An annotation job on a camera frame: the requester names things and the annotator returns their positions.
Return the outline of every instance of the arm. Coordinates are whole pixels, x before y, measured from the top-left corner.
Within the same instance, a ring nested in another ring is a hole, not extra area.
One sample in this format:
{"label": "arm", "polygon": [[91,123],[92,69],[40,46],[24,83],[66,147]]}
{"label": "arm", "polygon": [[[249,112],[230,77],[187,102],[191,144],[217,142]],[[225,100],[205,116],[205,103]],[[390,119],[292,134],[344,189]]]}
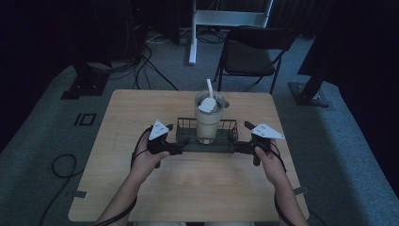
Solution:
{"label": "arm", "polygon": [[[271,139],[270,142],[276,145],[275,139]],[[270,145],[270,149],[275,153],[279,152],[273,145]],[[270,152],[265,153],[259,147],[255,148],[255,152],[262,161],[267,180],[275,187],[276,199],[281,212],[296,226],[308,225],[299,208],[293,187],[279,159]],[[280,220],[280,225],[286,225],[286,223]]]}
{"label": "arm", "polygon": [[[156,164],[169,155],[168,152],[152,155],[149,151],[146,151],[148,137],[149,133],[147,133],[141,140],[141,143],[136,150],[137,158],[133,163],[132,169],[114,198],[112,198],[111,202],[106,206],[103,213],[97,219],[96,223],[113,218],[127,209],[127,207],[135,200],[141,184],[143,184],[147,177],[152,173],[153,169],[155,169]],[[126,215],[124,218],[111,225],[126,225],[128,219],[129,215]]]}

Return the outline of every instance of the chair seat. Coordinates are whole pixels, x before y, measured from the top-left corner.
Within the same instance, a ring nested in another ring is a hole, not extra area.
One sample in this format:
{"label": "chair seat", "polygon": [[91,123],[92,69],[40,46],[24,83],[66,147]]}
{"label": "chair seat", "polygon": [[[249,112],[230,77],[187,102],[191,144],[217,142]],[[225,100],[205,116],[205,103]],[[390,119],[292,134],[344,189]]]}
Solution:
{"label": "chair seat", "polygon": [[253,75],[272,75],[275,67],[269,52],[249,47],[241,42],[229,43],[224,56],[225,70],[228,73],[251,73]]}

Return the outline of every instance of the metal wire basket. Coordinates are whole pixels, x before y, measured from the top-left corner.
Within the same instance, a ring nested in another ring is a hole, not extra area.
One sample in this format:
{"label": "metal wire basket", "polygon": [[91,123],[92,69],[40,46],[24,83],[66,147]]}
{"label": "metal wire basket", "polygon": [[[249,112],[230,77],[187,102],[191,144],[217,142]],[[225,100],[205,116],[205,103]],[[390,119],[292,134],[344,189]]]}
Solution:
{"label": "metal wire basket", "polygon": [[177,120],[177,142],[184,143],[188,140],[188,144],[184,146],[185,152],[234,153],[229,138],[238,140],[236,120],[221,120],[217,126],[216,138],[212,139],[209,144],[204,144],[204,140],[197,139],[196,119],[178,118]]}

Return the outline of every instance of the black curtain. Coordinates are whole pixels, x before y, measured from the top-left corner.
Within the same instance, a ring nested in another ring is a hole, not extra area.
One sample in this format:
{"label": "black curtain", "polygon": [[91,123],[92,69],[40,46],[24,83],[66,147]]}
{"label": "black curtain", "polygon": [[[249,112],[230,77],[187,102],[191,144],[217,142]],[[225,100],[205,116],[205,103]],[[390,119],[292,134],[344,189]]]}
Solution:
{"label": "black curtain", "polygon": [[312,38],[319,32],[334,0],[275,0],[267,26],[287,27]]}
{"label": "black curtain", "polygon": [[336,0],[298,72],[340,89],[397,196],[398,10],[396,0]]}

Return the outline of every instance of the black handle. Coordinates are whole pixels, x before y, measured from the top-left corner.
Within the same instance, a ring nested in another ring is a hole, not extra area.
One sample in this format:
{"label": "black handle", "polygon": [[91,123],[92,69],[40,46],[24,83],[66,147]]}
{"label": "black handle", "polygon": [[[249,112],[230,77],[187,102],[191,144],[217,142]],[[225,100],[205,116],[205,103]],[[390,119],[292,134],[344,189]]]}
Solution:
{"label": "black handle", "polygon": [[261,159],[256,153],[253,154],[253,165],[255,167],[259,167],[259,165],[261,165]]}

